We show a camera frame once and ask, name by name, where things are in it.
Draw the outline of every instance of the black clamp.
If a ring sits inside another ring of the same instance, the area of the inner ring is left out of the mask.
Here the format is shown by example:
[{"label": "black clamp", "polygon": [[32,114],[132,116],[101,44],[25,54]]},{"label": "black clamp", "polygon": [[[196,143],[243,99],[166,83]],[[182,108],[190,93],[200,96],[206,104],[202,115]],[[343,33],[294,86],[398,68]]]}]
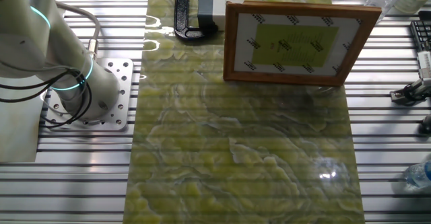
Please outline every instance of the black clamp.
[{"label": "black clamp", "polygon": [[214,35],[216,25],[205,28],[189,27],[189,0],[175,0],[174,31],[181,40],[200,40]]}]

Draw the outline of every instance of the marble slab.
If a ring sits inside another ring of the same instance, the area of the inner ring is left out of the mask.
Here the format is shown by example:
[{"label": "marble slab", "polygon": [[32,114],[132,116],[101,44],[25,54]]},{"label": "marble slab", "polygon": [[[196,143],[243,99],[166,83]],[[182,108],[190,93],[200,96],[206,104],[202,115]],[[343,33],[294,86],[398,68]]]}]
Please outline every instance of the marble slab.
[{"label": "marble slab", "polygon": [[224,82],[148,3],[124,223],[364,223],[344,88]]}]

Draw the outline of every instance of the plastic bottle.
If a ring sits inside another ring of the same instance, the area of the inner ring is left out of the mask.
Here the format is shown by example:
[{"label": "plastic bottle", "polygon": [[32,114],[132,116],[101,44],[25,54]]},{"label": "plastic bottle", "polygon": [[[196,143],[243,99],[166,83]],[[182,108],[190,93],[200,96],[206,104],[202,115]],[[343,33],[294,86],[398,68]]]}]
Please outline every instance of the plastic bottle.
[{"label": "plastic bottle", "polygon": [[410,166],[405,171],[408,184],[418,188],[431,186],[431,161]]}]

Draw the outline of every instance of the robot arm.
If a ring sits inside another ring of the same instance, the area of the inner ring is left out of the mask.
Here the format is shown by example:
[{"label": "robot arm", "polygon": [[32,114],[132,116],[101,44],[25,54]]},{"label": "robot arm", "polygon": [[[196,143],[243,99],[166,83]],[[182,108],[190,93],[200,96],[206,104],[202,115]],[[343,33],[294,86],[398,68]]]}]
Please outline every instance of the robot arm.
[{"label": "robot arm", "polygon": [[[64,72],[41,71],[48,66],[78,69],[86,78],[92,102],[82,120],[97,119],[116,103],[119,96],[116,77],[95,62],[58,13],[55,0],[0,0],[0,77],[35,75],[47,81]],[[52,86],[71,114],[79,111],[82,98],[87,102],[89,99],[89,92],[78,86],[77,79],[70,75]]]}]

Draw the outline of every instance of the metal plate with holes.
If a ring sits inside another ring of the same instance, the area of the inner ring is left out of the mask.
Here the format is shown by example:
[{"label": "metal plate with holes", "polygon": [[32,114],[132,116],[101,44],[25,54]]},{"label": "metal plate with holes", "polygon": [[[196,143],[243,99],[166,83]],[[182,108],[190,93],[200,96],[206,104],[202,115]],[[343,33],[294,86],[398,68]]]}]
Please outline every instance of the metal plate with holes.
[{"label": "metal plate with holes", "polygon": [[[111,71],[119,81],[119,98],[114,107],[112,107],[112,109],[110,109],[110,111],[100,119],[93,121],[77,120],[72,124],[67,124],[59,128],[53,128],[51,129],[52,131],[103,132],[113,130],[121,131],[126,128],[133,76],[133,61],[130,59],[98,59],[98,64],[106,69],[109,69],[109,71]],[[51,92],[49,105],[59,112],[65,112],[66,110],[61,105],[58,95],[55,93],[55,91]],[[46,117],[48,119],[53,119],[56,122],[65,122],[66,120],[69,120],[70,115],[60,115],[56,112],[53,112],[52,110],[48,110]]]}]

